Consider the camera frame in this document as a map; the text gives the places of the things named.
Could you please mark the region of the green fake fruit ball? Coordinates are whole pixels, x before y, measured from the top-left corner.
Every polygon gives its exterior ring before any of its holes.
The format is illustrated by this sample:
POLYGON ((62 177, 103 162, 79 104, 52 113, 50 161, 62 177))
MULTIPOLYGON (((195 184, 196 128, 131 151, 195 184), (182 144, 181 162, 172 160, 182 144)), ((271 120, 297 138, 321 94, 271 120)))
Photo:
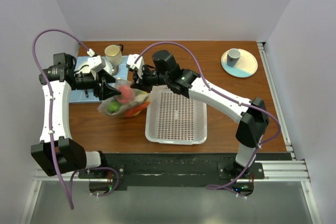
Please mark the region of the green fake fruit ball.
POLYGON ((107 111, 109 113, 117 113, 120 108, 121 108, 122 104, 119 103, 118 101, 111 101, 108 105, 107 105, 107 111))

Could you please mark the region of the red fake apple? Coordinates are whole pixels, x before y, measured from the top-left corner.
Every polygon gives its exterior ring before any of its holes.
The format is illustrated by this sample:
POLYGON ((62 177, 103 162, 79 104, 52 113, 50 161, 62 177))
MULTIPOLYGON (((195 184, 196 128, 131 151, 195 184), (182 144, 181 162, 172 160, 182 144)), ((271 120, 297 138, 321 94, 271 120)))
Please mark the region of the red fake apple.
POLYGON ((126 104, 132 102, 134 99, 133 90, 128 85, 118 86, 117 89, 121 92, 121 94, 117 97, 117 101, 126 104))

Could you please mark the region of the grey fake fish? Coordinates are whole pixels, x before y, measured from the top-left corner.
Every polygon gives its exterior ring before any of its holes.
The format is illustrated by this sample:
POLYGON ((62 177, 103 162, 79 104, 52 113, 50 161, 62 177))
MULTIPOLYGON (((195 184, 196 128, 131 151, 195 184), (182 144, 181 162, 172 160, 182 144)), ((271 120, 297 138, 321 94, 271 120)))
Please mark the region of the grey fake fish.
POLYGON ((131 106, 135 107, 138 105, 142 105, 149 98, 148 94, 139 94, 136 95, 133 101, 131 102, 131 106))

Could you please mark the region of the polka dot zip bag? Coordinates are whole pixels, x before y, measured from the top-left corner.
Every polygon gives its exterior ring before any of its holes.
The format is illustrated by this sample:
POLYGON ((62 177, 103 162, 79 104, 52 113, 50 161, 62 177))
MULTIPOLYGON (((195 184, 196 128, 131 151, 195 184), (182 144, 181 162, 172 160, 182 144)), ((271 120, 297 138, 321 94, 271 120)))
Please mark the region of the polka dot zip bag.
POLYGON ((131 82, 118 79, 114 87, 121 92, 100 103, 98 111, 108 116, 131 118, 137 116, 150 105, 149 94, 145 91, 131 88, 131 82))

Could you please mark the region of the white plastic basket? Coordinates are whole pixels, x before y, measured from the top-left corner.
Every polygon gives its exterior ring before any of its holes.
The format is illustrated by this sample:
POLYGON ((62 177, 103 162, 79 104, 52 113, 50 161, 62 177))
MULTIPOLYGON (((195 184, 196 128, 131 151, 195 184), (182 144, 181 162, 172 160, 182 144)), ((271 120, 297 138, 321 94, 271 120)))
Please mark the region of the white plastic basket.
POLYGON ((160 144, 198 145, 207 139, 206 104, 154 87, 146 110, 145 137, 160 144))

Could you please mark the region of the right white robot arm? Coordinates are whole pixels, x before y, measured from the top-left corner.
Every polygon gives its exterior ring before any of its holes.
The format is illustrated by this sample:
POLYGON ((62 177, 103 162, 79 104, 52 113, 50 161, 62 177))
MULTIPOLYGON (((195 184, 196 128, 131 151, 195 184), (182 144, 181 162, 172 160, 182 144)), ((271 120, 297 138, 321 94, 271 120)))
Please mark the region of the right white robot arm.
POLYGON ((238 124, 236 139, 239 148, 235 157, 234 173, 246 178, 253 171, 256 149, 269 124, 265 103, 225 91, 190 69, 183 69, 167 50, 153 54, 153 67, 144 63, 143 57, 129 55, 127 68, 133 73, 132 86, 150 92, 154 86, 167 86, 173 93, 203 102, 224 113, 238 124))

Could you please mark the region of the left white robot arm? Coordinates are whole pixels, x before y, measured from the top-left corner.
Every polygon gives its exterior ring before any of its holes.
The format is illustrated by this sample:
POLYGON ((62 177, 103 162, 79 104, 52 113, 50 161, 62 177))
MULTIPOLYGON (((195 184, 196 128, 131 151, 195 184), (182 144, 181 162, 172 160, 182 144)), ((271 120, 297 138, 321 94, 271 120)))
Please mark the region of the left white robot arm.
POLYGON ((109 171, 104 154, 85 151, 71 136, 69 101, 73 90, 92 90, 100 101, 120 95, 111 86, 116 81, 113 66, 98 55, 88 58, 81 70, 75 69, 75 57, 66 53, 55 54, 53 61, 39 75, 45 99, 44 125, 39 144, 31 146, 31 155, 48 176, 57 174, 57 165, 62 174, 90 169, 97 178, 103 178, 109 171))

